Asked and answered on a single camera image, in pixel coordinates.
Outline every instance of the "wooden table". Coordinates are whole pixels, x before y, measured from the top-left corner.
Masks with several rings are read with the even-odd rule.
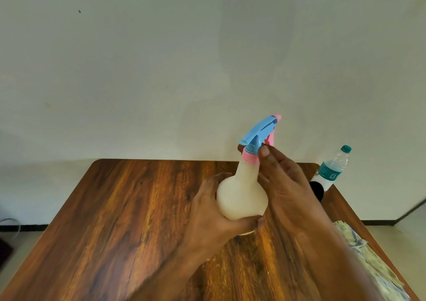
[[[310,178],[318,165],[301,163]],[[101,159],[92,164],[1,300],[125,300],[180,240],[203,178],[237,162]],[[334,187],[323,206],[348,223],[406,284]],[[233,239],[199,267],[182,300],[318,300],[295,242],[267,225]],[[418,300],[411,288],[406,290]]]

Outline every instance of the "cloth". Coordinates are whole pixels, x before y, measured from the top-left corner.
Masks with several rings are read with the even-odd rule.
[[[404,284],[395,273],[368,246],[368,242],[345,222],[336,221],[338,231],[345,237],[348,246],[354,251],[361,264],[370,274],[376,287],[387,301],[408,301],[410,297],[404,290]]]

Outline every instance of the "hand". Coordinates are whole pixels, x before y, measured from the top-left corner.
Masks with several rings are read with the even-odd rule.
[[[331,221],[312,192],[300,166],[273,146],[259,149],[258,182],[268,194],[269,205],[283,226],[294,236]]]
[[[216,203],[216,191],[222,180],[232,176],[220,173],[205,179],[192,200],[189,222],[181,245],[191,251],[199,263],[213,256],[226,242],[265,224],[261,216],[229,220],[222,216]]]

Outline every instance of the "spray bottle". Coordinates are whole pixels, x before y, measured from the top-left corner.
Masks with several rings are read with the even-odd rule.
[[[226,218],[234,220],[263,215],[268,207],[268,196],[257,182],[260,166],[257,153],[263,141],[274,145],[274,129],[280,119],[280,115],[266,117],[241,140],[240,144],[245,148],[237,172],[221,182],[216,194],[220,212]]]

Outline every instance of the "person's left hand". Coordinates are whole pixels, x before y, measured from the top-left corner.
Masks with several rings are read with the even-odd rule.
[[[231,173],[219,173],[205,179],[192,200],[189,222],[181,244],[196,255],[200,263],[214,255],[229,239],[258,229],[266,222],[259,215],[237,220],[222,216],[216,203],[216,191],[219,183],[230,176]]]

